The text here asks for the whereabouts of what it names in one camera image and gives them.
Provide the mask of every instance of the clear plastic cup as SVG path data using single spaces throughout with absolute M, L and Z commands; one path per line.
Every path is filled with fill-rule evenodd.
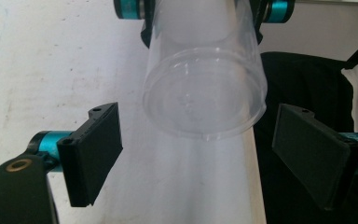
M 219 139 L 263 115 L 267 82 L 247 0 L 157 2 L 144 109 L 162 130 Z

